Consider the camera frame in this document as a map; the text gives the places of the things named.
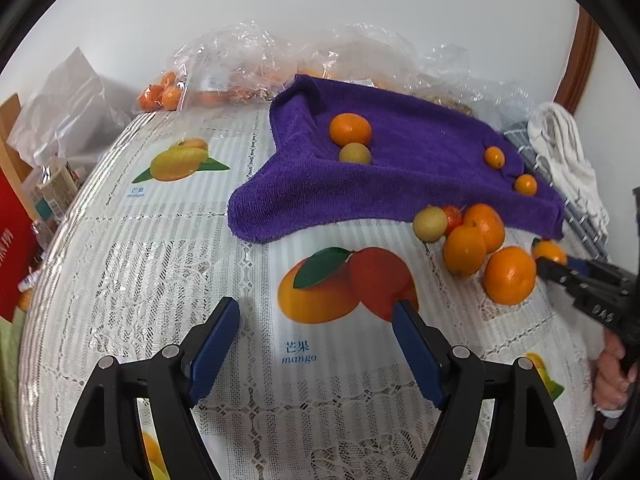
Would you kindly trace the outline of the right hand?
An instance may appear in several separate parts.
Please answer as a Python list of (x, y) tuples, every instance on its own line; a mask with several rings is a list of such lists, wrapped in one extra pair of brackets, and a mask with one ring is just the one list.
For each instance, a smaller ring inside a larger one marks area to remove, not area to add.
[(592, 400), (601, 410), (623, 408), (637, 380), (638, 366), (631, 367), (625, 373), (620, 361), (626, 356), (626, 350), (620, 337), (610, 330), (604, 331), (604, 348), (594, 364)]

